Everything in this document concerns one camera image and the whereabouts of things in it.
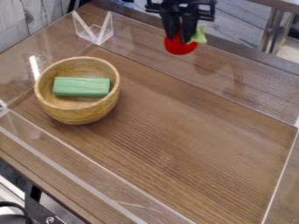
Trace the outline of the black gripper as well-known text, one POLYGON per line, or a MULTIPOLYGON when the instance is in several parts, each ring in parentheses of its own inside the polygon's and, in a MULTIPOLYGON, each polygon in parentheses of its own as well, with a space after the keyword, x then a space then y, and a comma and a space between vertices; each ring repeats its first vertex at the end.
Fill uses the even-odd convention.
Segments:
POLYGON ((188 44, 196 32, 197 19, 215 19, 216 4, 217 0, 145 0, 144 8, 161 16, 168 39, 175 38, 181 17, 181 42, 188 44))

